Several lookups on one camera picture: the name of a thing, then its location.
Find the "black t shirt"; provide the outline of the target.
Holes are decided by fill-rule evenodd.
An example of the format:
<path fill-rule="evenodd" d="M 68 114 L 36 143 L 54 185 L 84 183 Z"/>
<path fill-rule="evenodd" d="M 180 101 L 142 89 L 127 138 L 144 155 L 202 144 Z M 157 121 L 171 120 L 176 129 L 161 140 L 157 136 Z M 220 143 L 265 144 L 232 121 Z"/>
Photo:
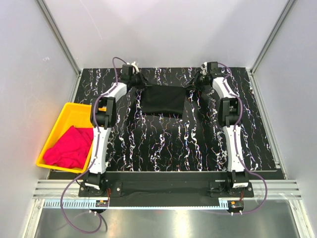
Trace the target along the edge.
<path fill-rule="evenodd" d="M 178 86 L 152 85 L 141 93 L 141 109 L 151 115 L 175 114 L 182 116 L 186 89 Z"/>

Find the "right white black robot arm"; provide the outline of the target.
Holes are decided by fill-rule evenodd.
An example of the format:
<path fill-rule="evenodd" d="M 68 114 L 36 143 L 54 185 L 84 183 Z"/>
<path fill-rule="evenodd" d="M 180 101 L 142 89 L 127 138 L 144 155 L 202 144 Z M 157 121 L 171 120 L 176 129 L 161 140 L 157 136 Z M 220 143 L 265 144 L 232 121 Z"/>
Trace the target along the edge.
<path fill-rule="evenodd" d="M 205 62 L 188 87 L 198 89 L 210 85 L 220 98 L 217 119 L 225 135 L 228 167 L 227 178 L 216 193 L 243 198 L 249 184 L 241 143 L 243 103 L 228 84 L 227 79 L 231 76 L 231 70 L 224 64 L 217 61 Z"/>

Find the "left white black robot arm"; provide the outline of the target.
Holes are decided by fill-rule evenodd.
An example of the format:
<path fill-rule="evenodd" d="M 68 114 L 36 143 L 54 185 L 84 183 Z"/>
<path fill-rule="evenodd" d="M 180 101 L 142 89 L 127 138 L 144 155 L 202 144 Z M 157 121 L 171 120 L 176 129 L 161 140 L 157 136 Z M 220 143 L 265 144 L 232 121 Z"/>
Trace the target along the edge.
<path fill-rule="evenodd" d="M 106 152 L 108 139 L 115 126 L 116 103 L 133 87 L 143 87 L 145 79 L 136 62 L 122 65 L 120 76 L 104 93 L 92 103 L 91 123 L 93 125 L 93 143 L 90 165 L 83 175 L 80 191 L 89 196 L 103 196 L 107 193 L 106 184 Z"/>

